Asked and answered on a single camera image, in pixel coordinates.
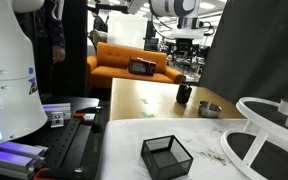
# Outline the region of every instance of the black mug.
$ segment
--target black mug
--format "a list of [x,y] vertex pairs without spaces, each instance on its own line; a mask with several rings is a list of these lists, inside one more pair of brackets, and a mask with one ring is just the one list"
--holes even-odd
[[178,87],[176,101],[181,104],[186,104],[190,99],[192,88],[186,84],[180,84]]

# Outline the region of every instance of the wire mesh container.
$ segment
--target wire mesh container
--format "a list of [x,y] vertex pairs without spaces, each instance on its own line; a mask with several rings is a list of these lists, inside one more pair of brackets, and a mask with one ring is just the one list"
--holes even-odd
[[153,180],[186,175],[193,163],[193,157],[174,135],[144,140],[141,156]]

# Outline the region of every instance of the white machine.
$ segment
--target white machine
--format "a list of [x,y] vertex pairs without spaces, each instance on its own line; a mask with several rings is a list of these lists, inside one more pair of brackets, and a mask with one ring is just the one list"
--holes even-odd
[[14,15],[14,11],[36,11],[43,3],[0,0],[0,144],[36,131],[47,120],[37,89],[32,43]]
[[180,29],[172,29],[170,37],[178,39],[201,39],[204,31],[200,28],[198,10],[200,0],[149,0],[155,16],[179,17]]

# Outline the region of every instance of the orange sofa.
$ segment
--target orange sofa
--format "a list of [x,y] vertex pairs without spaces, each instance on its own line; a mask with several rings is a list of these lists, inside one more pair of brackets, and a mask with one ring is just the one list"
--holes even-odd
[[[129,57],[141,57],[156,62],[153,76],[128,72]],[[111,88],[113,77],[179,84],[184,75],[167,66],[166,54],[133,49],[99,42],[97,55],[87,57],[88,88]]]

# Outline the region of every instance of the black curtain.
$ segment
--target black curtain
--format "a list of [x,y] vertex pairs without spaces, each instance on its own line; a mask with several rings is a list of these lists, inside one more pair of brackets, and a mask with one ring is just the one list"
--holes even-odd
[[200,86],[232,103],[288,99],[288,0],[228,0]]
[[63,27],[66,41],[66,58],[54,72],[53,94],[84,96],[87,55],[86,0],[65,0]]

